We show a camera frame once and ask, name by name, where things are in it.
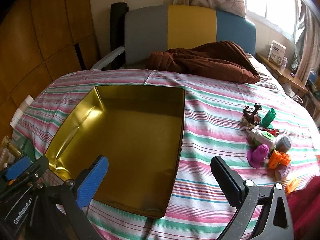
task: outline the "golden tray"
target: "golden tray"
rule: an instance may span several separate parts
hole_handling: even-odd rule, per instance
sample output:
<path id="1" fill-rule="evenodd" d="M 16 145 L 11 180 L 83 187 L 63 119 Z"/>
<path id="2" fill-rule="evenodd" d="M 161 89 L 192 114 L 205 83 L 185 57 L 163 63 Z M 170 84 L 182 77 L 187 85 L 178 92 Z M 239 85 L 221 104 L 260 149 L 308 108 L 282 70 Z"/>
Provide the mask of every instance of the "golden tray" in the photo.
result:
<path id="1" fill-rule="evenodd" d="M 94 199 L 152 218 L 165 215 L 178 171 L 185 91 L 149 85 L 94 87 L 52 139 L 45 156 L 63 181 L 97 156 L 109 170 Z"/>

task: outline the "window frame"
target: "window frame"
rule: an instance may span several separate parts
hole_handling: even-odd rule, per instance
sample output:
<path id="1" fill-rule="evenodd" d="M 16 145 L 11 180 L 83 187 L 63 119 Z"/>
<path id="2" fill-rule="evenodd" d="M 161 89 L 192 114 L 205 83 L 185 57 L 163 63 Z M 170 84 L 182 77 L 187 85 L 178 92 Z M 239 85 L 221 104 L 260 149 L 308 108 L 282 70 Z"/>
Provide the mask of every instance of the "window frame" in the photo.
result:
<path id="1" fill-rule="evenodd" d="M 290 35 L 289 33 L 285 32 L 284 30 L 282 30 L 278 25 L 270 22 L 267 19 L 267 6 L 268 6 L 268 2 L 266 5 L 266 13 L 265 13 L 265 17 L 256 14 L 255 12 L 249 11 L 247 9 L 247 2 L 248 0 L 245 0 L 244 6 L 245 6 L 245 11 L 246 11 L 246 15 L 250 18 L 252 18 L 253 20 L 259 21 L 261 23 L 263 23 L 264 25 L 268 26 L 269 28 L 275 30 L 276 32 L 280 33 L 281 35 L 283 35 L 285 38 L 287 38 L 289 41 L 292 41 L 293 43 L 295 42 L 295 36 L 296 36 L 296 32 L 295 30 L 297 29 L 297 22 L 298 22 L 298 18 L 299 18 L 299 12 L 298 12 L 298 0 L 294 0 L 294 5 L 295 5 L 295 21 L 294 21 L 294 30 L 293 30 L 293 35 Z"/>

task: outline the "cardboard box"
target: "cardboard box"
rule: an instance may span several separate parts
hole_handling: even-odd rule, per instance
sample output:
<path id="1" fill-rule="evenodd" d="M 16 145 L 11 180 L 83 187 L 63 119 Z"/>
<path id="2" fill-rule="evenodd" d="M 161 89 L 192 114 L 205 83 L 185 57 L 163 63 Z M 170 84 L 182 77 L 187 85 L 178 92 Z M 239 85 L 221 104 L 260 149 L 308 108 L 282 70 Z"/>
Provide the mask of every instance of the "cardboard box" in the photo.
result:
<path id="1" fill-rule="evenodd" d="M 275 40 L 272 40 L 269 55 L 268 55 L 268 60 L 281 66 L 284 53 L 285 53 L 285 46 L 283 46 L 279 42 L 276 42 Z"/>

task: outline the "brown quilt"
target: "brown quilt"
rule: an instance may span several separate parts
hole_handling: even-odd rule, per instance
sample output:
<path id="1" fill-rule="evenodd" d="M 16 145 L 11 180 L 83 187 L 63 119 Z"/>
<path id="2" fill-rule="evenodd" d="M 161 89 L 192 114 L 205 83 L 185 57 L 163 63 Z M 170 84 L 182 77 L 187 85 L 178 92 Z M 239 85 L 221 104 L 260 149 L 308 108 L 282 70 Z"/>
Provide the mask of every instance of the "brown quilt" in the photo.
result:
<path id="1" fill-rule="evenodd" d="M 259 74 L 243 49 L 232 41 L 212 42 L 193 49 L 152 52 L 146 68 L 236 83 L 255 84 L 259 81 Z"/>

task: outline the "window sill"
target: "window sill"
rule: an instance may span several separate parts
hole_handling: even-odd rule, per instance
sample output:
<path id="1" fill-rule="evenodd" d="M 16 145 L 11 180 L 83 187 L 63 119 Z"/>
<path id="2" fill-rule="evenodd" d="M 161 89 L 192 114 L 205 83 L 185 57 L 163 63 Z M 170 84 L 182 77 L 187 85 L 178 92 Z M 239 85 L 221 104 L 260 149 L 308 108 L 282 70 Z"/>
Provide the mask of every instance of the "window sill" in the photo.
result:
<path id="1" fill-rule="evenodd" d="M 263 23 L 264 25 L 275 30 L 276 32 L 278 32 L 281 35 L 283 35 L 284 37 L 286 37 L 289 41 L 292 41 L 294 43 L 293 37 L 289 33 L 284 32 L 281 28 L 279 28 L 277 25 L 273 24 L 272 22 L 268 21 L 265 17 L 262 17 L 256 13 L 248 11 L 248 10 L 247 10 L 247 17 Z"/>

